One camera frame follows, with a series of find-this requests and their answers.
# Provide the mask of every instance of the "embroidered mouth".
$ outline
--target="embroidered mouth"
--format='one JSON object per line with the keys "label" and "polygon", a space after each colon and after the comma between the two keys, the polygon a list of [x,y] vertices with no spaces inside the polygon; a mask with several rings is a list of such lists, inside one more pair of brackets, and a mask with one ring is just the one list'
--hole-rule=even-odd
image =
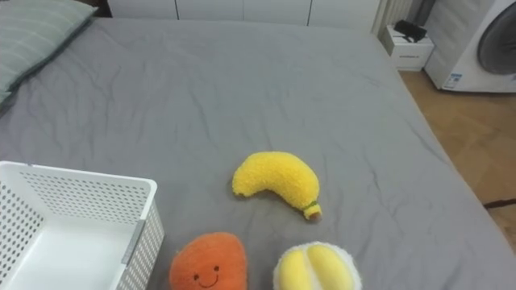
{"label": "embroidered mouth", "polygon": [[215,279],[215,282],[213,282],[212,285],[205,286],[205,285],[201,284],[201,282],[199,282],[199,286],[203,287],[204,289],[212,288],[217,284],[217,282],[218,282],[218,275],[217,275],[217,278]]}

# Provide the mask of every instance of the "orange fruit toy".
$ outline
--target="orange fruit toy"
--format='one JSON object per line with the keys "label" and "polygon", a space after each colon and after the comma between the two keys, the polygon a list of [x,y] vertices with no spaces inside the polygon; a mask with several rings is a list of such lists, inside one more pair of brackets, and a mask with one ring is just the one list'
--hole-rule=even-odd
{"label": "orange fruit toy", "polygon": [[204,234],[180,251],[169,273],[172,290],[246,290],[248,264],[233,234]]}

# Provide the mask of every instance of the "white drawer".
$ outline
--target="white drawer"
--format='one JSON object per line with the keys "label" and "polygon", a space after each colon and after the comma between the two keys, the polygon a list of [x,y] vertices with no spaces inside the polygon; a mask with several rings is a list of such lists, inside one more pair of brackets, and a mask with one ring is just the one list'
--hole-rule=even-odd
{"label": "white drawer", "polygon": [[174,0],[107,0],[113,17],[177,19]]}
{"label": "white drawer", "polygon": [[339,27],[371,32],[380,0],[314,0],[310,26]]}
{"label": "white drawer", "polygon": [[310,0],[244,0],[246,21],[306,25]]}
{"label": "white drawer", "polygon": [[243,0],[176,0],[176,2],[179,19],[243,20]]}

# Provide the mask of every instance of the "washing machine door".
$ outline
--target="washing machine door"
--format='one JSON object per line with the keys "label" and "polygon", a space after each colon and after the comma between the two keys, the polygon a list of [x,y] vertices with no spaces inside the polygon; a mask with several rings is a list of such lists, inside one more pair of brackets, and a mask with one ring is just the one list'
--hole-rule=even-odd
{"label": "washing machine door", "polygon": [[478,61],[489,73],[516,73],[516,2],[485,30],[478,45]]}

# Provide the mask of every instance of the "small white box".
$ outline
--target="small white box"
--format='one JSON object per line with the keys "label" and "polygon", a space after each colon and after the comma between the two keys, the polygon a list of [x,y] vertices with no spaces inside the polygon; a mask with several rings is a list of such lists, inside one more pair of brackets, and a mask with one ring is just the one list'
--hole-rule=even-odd
{"label": "small white box", "polygon": [[428,36],[417,43],[411,43],[402,33],[395,31],[392,25],[385,29],[381,42],[398,70],[420,71],[434,50],[434,43]]}

